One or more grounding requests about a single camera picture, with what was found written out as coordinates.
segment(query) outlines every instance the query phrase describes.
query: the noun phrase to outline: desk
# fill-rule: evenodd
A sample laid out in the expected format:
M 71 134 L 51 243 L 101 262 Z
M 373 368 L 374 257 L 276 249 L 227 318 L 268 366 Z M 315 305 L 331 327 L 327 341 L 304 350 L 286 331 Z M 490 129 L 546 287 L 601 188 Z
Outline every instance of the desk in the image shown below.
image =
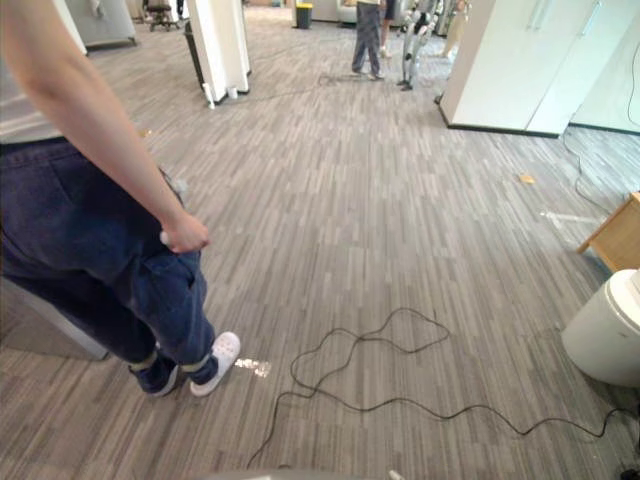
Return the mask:
M 640 193 L 629 195 L 577 252 L 589 247 L 613 272 L 640 268 Z

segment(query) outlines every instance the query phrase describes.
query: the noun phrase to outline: small debris on floor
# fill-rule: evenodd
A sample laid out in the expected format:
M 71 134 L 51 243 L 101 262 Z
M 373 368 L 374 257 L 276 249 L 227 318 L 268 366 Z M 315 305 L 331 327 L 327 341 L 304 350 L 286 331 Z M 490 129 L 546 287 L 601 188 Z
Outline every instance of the small debris on floor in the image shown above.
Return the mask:
M 535 179 L 531 175 L 527 175 L 526 173 L 523 173 L 518 178 L 520 178 L 520 181 L 522 183 L 528 183 L 529 185 L 536 183 Z

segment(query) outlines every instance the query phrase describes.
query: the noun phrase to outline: white trash bin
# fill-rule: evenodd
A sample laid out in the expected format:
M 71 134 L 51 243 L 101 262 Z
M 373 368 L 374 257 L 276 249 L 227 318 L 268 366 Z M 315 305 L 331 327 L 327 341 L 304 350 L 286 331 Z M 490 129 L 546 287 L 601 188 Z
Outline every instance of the white trash bin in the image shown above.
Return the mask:
M 607 280 L 562 332 L 562 343 L 590 377 L 640 387 L 640 270 Z

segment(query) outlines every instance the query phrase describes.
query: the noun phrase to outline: white shirt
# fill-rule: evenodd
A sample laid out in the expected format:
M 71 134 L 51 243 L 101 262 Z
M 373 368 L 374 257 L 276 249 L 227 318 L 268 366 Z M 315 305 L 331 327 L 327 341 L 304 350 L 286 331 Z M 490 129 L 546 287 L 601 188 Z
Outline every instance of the white shirt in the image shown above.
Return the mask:
M 0 58 L 0 143 L 33 142 L 61 135 L 31 104 Z

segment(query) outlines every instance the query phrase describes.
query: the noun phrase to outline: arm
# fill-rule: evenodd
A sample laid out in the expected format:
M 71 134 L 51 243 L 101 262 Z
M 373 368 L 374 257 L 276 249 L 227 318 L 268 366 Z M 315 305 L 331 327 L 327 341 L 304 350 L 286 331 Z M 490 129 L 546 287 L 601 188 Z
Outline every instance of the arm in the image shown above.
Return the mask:
M 2 57 L 35 107 L 160 222 L 175 253 L 207 245 L 206 227 L 182 208 L 51 0 L 0 0 L 0 6 Z

